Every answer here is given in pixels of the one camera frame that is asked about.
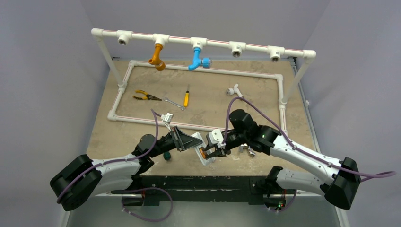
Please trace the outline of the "white remote control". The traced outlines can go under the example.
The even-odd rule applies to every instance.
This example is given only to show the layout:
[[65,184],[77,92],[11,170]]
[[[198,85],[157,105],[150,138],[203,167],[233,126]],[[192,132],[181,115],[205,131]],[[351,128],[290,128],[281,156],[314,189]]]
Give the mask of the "white remote control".
[[203,157],[203,155],[201,153],[201,149],[205,148],[207,144],[205,143],[205,140],[203,139],[201,134],[199,132],[196,132],[196,133],[192,134],[192,136],[196,137],[196,138],[198,138],[198,139],[200,139],[202,141],[202,143],[200,145],[197,145],[197,146],[194,147],[194,150],[195,150],[196,154],[198,155],[199,159],[201,160],[202,164],[204,166],[207,166],[207,165],[215,162],[215,158],[214,157],[209,158],[209,159],[205,159]]

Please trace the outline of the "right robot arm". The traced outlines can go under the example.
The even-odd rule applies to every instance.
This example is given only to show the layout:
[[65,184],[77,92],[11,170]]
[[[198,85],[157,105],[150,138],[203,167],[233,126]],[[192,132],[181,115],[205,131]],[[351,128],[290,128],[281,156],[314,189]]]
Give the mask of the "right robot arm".
[[290,140],[284,133],[267,125],[258,125],[243,109],[229,114],[233,129],[214,130],[207,135],[208,144],[200,148],[200,157],[208,160],[225,157],[243,144],[253,151],[284,159],[305,170],[292,172],[278,167],[265,180],[270,192],[294,189],[323,196],[330,204],[349,210],[361,183],[355,160],[324,156]]

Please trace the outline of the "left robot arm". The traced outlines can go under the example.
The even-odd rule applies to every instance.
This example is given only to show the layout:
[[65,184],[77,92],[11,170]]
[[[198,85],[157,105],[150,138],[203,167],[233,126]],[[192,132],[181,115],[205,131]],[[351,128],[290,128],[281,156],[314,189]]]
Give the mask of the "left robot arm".
[[200,134],[188,135],[177,126],[159,139],[146,134],[141,137],[134,151],[123,157],[76,157],[50,181],[50,186],[57,196],[56,202],[61,204],[65,211],[71,211],[98,194],[116,190],[138,192],[141,180],[135,176],[148,171],[154,165],[153,157],[173,149],[186,151],[202,144]]

